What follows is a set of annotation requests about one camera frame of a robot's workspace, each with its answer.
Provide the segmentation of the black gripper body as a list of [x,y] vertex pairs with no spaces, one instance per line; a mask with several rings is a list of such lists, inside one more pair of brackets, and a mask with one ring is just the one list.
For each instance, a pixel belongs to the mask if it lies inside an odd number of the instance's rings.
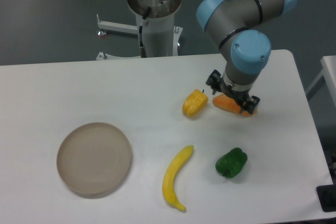
[[249,97],[252,84],[237,84],[232,81],[226,73],[223,73],[220,88],[223,94],[238,102],[243,102]]

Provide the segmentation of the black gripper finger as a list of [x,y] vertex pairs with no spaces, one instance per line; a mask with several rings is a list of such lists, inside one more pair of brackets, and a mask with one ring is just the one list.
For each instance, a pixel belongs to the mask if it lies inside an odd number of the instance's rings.
[[216,69],[213,70],[213,72],[209,75],[209,77],[205,82],[205,84],[211,88],[212,95],[215,95],[217,92],[222,93],[221,81],[222,81],[221,73]]
[[240,107],[239,113],[247,112],[248,114],[254,114],[257,111],[260,98],[257,96],[249,96],[248,94],[244,97],[240,97],[236,100],[237,105]]

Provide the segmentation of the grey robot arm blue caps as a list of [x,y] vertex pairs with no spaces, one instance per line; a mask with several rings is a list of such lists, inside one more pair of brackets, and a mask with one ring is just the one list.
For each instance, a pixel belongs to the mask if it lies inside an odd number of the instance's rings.
[[[140,56],[172,56],[174,17],[182,0],[127,0],[136,17]],[[223,73],[213,71],[206,83],[222,93],[228,109],[253,114],[260,99],[249,91],[271,53],[268,37],[255,26],[292,10],[297,0],[203,0],[196,11],[202,30],[224,59]]]

